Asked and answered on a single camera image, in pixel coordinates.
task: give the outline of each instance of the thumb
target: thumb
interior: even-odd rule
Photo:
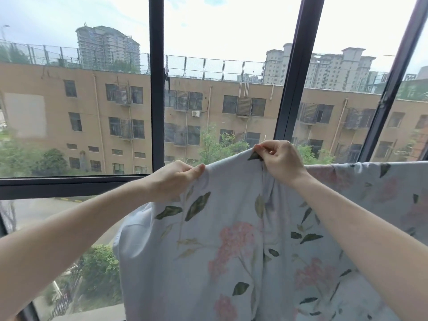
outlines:
[[[261,158],[266,161],[270,159],[271,154],[269,153],[268,150],[266,150],[266,148],[264,148],[263,146],[261,146],[260,144],[256,144],[254,145],[254,151],[257,152],[258,155],[261,156]]]
[[[201,163],[201,164],[197,165],[196,167],[193,167],[192,169],[190,169],[186,172],[183,172],[183,174],[186,176],[186,178],[189,181],[193,181],[193,180],[199,178],[202,175],[202,173],[204,173],[204,171],[205,171],[205,164]]]

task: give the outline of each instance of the sky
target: sky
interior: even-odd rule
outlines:
[[[165,0],[165,53],[263,62],[266,51],[293,41],[300,2]],[[325,0],[313,52],[362,47],[376,57],[372,70],[389,71],[415,2]],[[0,26],[10,26],[5,37],[16,43],[77,47],[75,30],[84,23],[118,29],[149,52],[148,0],[2,0],[0,8]],[[424,29],[408,73],[428,65],[427,47]]]

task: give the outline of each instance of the apartment building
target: apartment building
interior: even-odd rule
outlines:
[[[150,173],[150,76],[0,63],[1,107],[16,138],[57,148],[70,167],[104,174]],[[282,86],[171,78],[165,91],[165,162],[199,159],[201,131],[250,145],[274,136]],[[380,95],[304,90],[293,143],[339,163],[355,162]],[[398,155],[426,126],[426,102],[396,100],[372,161]]]
[[[284,85],[291,43],[283,50],[266,52],[263,83]],[[312,54],[305,80],[305,88],[367,92],[377,72],[370,72],[375,57],[362,56],[364,48],[348,47],[342,54]]]
[[[84,68],[108,69],[115,61],[140,67],[140,44],[111,27],[79,27],[79,53]]]

